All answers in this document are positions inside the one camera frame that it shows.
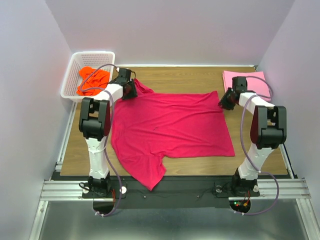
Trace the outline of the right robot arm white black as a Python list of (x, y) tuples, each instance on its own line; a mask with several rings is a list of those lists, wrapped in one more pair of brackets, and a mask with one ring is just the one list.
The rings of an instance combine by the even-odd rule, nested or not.
[[(269, 96), (248, 89), (248, 76), (235, 76), (232, 86), (228, 87), (218, 105), (224, 110), (233, 110), (236, 105), (243, 107), (240, 121), (240, 143), (245, 154), (243, 163), (236, 169), (230, 182), (231, 192), (235, 195), (257, 193), (257, 179), (268, 156), (285, 143), (287, 139), (287, 109), (270, 103)], [(243, 125), (245, 113), (252, 114), (250, 127), (250, 148), (244, 144)]]

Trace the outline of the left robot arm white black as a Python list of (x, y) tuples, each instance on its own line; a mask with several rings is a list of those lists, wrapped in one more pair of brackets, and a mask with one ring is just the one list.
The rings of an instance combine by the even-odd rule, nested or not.
[(118, 75), (106, 87), (89, 87), (99, 90), (95, 96), (84, 97), (81, 101), (79, 131), (83, 134), (88, 147), (89, 177), (80, 183), (84, 198), (107, 198), (114, 196), (115, 190), (110, 184), (110, 170), (106, 145), (111, 131), (113, 115), (118, 100), (132, 99), (138, 96), (134, 83), (136, 73), (128, 68), (117, 68)]

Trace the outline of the magenta red t-shirt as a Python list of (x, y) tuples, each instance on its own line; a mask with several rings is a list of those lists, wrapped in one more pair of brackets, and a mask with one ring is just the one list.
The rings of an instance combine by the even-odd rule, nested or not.
[(122, 167), (148, 190), (163, 178), (163, 158), (233, 157), (216, 91), (157, 93), (138, 80), (137, 97), (118, 100), (111, 145)]

